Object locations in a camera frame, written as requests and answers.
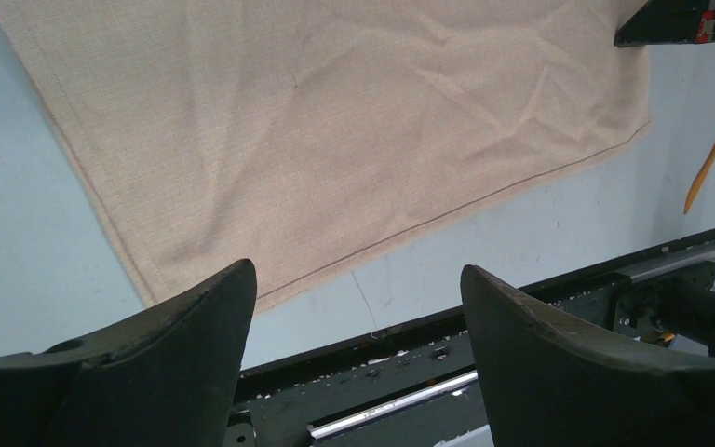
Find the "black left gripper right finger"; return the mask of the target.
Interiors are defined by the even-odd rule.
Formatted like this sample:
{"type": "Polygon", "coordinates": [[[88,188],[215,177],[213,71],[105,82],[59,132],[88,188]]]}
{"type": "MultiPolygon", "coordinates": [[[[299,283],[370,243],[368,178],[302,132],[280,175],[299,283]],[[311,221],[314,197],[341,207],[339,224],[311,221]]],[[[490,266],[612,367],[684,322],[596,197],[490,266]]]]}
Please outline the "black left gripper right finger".
{"type": "Polygon", "coordinates": [[[715,359],[610,332],[475,266],[460,290],[497,446],[715,446],[715,359]]]}

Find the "beige cloth napkin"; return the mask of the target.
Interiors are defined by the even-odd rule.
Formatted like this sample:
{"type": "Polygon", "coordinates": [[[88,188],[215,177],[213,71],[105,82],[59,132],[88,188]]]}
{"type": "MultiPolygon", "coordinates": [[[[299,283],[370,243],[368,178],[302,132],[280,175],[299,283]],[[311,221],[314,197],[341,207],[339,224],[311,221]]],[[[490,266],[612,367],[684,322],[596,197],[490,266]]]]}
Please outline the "beige cloth napkin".
{"type": "Polygon", "coordinates": [[[0,1],[138,294],[238,259],[265,309],[613,156],[638,1],[0,1]]]}

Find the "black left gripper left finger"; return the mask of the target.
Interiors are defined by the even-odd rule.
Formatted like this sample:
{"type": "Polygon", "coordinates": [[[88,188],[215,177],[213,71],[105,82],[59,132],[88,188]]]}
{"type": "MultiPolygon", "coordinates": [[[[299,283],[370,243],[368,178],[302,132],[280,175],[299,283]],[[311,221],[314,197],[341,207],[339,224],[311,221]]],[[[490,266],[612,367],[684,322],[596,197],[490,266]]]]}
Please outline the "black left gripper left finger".
{"type": "Polygon", "coordinates": [[[237,261],[41,353],[0,357],[0,446],[220,446],[257,297],[237,261]]]}

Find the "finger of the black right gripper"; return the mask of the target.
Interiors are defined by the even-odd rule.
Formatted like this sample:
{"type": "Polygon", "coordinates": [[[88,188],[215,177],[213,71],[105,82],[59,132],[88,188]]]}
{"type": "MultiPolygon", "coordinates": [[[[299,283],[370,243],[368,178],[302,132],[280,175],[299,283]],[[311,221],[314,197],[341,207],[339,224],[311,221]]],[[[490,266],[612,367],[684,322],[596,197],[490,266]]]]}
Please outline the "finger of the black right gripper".
{"type": "Polygon", "coordinates": [[[650,0],[614,35],[616,47],[715,43],[715,0],[650,0]]]}

